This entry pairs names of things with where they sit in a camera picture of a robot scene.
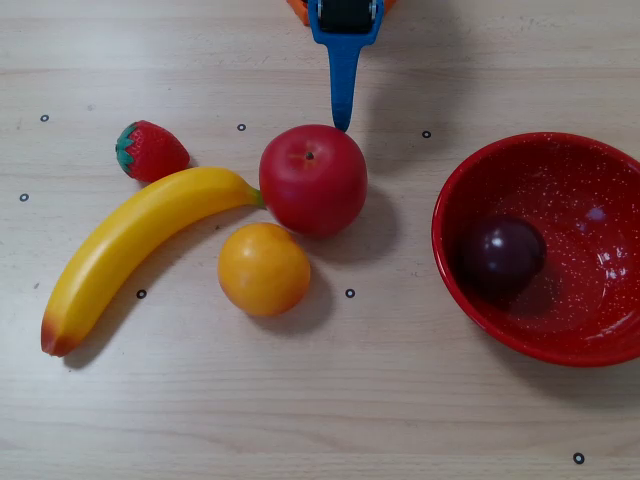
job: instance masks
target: banana tip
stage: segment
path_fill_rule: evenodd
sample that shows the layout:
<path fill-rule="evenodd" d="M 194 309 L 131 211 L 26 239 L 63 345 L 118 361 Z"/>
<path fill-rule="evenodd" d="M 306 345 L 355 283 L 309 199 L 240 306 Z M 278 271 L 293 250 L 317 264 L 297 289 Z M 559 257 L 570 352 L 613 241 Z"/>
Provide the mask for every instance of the banana tip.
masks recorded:
<path fill-rule="evenodd" d="M 51 318 L 45 314 L 42 319 L 40 344 L 44 353 L 54 357 L 64 357 L 76 347 L 77 342 L 66 336 L 57 336 Z"/>

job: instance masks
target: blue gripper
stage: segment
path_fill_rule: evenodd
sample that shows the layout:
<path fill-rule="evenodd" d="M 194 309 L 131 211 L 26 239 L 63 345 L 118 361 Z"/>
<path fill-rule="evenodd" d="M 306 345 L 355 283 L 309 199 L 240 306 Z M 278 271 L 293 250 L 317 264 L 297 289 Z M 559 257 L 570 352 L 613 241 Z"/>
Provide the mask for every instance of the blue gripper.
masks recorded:
<path fill-rule="evenodd" d="M 318 0 L 309 0 L 309 23 L 313 39 L 329 50 L 331 70 L 331 110 L 336 128 L 346 132 L 351 123 L 353 96 L 356 89 L 356 73 L 360 50 L 373 45 L 384 17 L 384 0 L 377 2 L 376 18 L 369 33 L 328 33 L 320 28 Z"/>

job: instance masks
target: strawberry leaves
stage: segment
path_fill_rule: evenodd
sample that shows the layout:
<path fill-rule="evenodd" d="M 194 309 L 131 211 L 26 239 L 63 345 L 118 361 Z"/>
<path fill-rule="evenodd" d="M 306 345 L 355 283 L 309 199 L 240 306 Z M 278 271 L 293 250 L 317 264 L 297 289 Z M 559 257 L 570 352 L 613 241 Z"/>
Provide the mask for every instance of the strawberry leaves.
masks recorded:
<path fill-rule="evenodd" d="M 122 132 L 122 135 L 120 135 L 120 138 L 118 138 L 118 142 L 116 143 L 116 155 L 118 157 L 118 163 L 126 173 L 131 173 L 129 165 L 133 163 L 133 157 L 129 155 L 126 150 L 134 143 L 133 140 L 129 138 L 129 135 L 135 132 L 136 128 L 138 128 L 138 125 L 136 123 L 132 123 L 131 125 L 129 125 L 124 130 L 124 132 Z"/>

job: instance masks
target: orange robot part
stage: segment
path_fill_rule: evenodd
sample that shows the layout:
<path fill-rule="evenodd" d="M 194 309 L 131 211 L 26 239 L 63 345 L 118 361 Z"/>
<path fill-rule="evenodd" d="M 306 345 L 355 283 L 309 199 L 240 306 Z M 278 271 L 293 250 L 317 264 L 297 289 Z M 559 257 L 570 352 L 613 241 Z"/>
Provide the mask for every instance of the orange robot part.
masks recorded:
<path fill-rule="evenodd" d="M 391 10 L 391 8 L 395 5 L 397 0 L 385 0 L 384 2 L 384 10 L 385 14 Z M 291 5 L 293 11 L 296 12 L 296 15 L 302 20 L 307 27 L 309 26 L 309 13 L 307 12 L 307 4 L 302 0 L 287 0 L 287 3 Z"/>

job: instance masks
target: red apple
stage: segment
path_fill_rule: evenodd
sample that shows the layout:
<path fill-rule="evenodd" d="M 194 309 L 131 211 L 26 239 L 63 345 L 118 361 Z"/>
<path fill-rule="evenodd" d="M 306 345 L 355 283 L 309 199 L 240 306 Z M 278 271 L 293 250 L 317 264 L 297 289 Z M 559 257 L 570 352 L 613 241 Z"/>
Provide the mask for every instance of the red apple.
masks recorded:
<path fill-rule="evenodd" d="M 337 128 L 296 127 L 264 151 L 260 190 L 283 226 L 327 237 L 348 227 L 362 210 L 367 166 L 356 142 Z"/>

